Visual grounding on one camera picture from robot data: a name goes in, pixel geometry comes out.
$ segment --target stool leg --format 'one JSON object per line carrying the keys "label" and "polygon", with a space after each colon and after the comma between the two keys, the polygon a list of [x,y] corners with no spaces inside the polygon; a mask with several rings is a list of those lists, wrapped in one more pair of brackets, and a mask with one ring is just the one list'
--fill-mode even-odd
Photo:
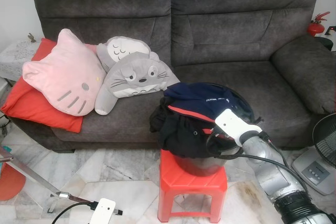
{"label": "stool leg", "polygon": [[174,194],[170,192],[165,192],[164,190],[160,189],[159,207],[157,213],[157,218],[160,222],[169,221],[169,217],[172,212],[174,196]]}
{"label": "stool leg", "polygon": [[224,204],[225,193],[216,193],[212,195],[211,210],[210,210],[210,222],[218,223],[222,215],[222,209]]}

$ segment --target sofa backrest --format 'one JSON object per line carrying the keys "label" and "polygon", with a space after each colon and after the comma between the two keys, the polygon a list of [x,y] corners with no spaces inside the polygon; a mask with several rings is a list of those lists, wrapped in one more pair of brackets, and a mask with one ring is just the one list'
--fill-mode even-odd
{"label": "sofa backrest", "polygon": [[48,39],[57,40],[62,28],[89,44],[131,37],[170,65],[171,0],[35,0],[35,6]]}
{"label": "sofa backrest", "polygon": [[316,0],[172,0],[172,65],[263,61],[306,33]]}

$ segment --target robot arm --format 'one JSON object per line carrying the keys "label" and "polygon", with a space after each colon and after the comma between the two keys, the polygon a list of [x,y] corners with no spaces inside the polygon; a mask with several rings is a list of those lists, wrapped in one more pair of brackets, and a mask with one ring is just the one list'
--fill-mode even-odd
{"label": "robot arm", "polygon": [[[241,146],[247,155],[267,158],[284,164],[282,156],[259,137],[262,129],[240,119],[230,109],[220,114],[215,123]],[[248,159],[256,178],[281,214],[285,224],[332,224],[333,217],[319,210],[301,184],[285,169],[266,161]]]}

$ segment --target gray totoro pillow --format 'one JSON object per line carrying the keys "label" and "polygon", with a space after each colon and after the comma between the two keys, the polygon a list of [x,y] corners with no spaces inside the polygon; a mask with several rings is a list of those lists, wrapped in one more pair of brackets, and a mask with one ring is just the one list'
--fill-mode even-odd
{"label": "gray totoro pillow", "polygon": [[106,73],[119,60],[134,52],[152,53],[145,42],[123,36],[112,37],[106,43],[97,46],[97,55]]}
{"label": "gray totoro pillow", "polygon": [[157,54],[134,52],[120,59],[108,72],[96,98],[95,111],[107,115],[118,98],[166,90],[178,82]]}

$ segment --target navy blue cloth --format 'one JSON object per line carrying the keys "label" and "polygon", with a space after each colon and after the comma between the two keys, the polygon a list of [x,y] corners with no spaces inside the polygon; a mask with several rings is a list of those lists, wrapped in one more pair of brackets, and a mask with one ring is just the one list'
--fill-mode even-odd
{"label": "navy blue cloth", "polygon": [[250,106],[238,94],[227,87],[210,83],[177,83],[164,91],[172,98],[173,107],[192,111],[215,120],[225,109],[231,109],[240,116],[253,120]]}

